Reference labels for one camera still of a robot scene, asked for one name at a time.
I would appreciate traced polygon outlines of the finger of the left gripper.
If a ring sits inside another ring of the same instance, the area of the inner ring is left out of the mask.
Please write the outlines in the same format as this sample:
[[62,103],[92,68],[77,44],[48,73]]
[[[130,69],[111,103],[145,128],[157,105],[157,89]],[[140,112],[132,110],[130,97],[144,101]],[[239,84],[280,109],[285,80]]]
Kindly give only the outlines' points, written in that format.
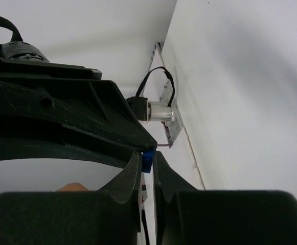
[[99,99],[104,117],[77,100],[0,81],[0,161],[71,159],[124,168],[134,152],[156,149],[116,84],[98,86],[115,91],[112,100]]

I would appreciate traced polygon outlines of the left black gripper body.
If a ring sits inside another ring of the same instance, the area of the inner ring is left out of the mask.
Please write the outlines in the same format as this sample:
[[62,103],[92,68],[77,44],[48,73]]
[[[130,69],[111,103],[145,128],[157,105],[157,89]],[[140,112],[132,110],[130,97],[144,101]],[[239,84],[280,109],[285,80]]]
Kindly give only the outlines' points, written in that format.
[[36,47],[21,41],[0,44],[0,75],[11,74],[67,79],[102,78],[101,71],[97,69],[51,63]]

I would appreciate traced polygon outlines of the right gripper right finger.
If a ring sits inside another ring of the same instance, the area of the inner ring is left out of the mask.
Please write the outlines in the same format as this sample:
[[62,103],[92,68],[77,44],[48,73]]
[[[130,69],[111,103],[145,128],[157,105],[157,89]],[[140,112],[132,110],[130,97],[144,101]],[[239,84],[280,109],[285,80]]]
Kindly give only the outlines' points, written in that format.
[[297,200],[277,190],[198,190],[153,157],[157,244],[297,244]]

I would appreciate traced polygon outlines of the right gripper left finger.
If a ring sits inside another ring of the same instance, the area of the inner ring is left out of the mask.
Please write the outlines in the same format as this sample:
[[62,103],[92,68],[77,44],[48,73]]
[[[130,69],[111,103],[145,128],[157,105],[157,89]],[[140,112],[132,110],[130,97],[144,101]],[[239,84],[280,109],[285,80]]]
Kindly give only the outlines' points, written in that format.
[[136,244],[141,154],[97,191],[0,194],[0,244]]

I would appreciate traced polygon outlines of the small blue lego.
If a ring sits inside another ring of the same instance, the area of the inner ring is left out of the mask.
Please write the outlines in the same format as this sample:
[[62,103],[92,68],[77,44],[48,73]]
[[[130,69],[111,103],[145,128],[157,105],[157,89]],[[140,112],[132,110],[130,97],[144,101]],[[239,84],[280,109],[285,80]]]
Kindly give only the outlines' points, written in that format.
[[153,164],[155,150],[142,153],[142,172],[150,173]]

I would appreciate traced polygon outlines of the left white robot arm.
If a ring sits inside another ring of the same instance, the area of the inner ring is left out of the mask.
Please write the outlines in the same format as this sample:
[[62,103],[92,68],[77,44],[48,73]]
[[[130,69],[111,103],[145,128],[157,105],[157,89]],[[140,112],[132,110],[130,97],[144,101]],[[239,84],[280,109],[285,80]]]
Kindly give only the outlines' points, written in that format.
[[21,41],[0,44],[0,161],[70,159],[124,168],[134,152],[152,161],[141,125],[158,106],[124,98],[99,70],[50,63]]

